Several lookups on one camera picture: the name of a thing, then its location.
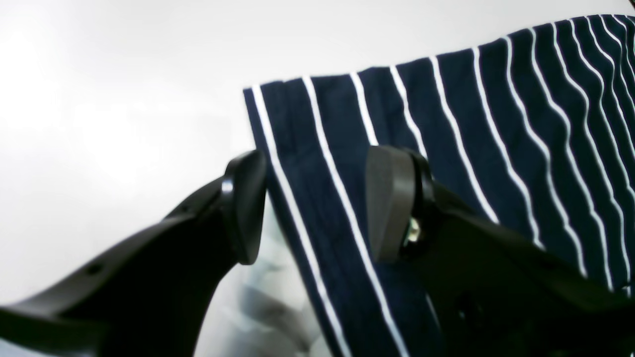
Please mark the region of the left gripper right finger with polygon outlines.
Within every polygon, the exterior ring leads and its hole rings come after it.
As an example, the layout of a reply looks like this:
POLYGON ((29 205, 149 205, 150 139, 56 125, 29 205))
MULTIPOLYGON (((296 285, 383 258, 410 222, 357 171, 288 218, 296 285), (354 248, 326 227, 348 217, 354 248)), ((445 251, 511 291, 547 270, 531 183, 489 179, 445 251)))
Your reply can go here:
POLYGON ((518 233, 479 217, 419 153, 368 149, 375 262, 426 289, 447 357, 629 357, 634 301, 584 278, 518 233))

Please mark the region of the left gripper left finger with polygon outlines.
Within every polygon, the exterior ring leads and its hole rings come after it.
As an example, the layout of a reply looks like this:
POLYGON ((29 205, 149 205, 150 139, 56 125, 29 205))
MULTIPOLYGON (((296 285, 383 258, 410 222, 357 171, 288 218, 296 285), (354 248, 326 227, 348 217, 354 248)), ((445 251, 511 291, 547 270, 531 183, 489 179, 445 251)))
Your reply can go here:
POLYGON ((156 224, 1 307, 3 357, 191 357, 216 287, 258 256, 267 159, 249 151, 156 224))

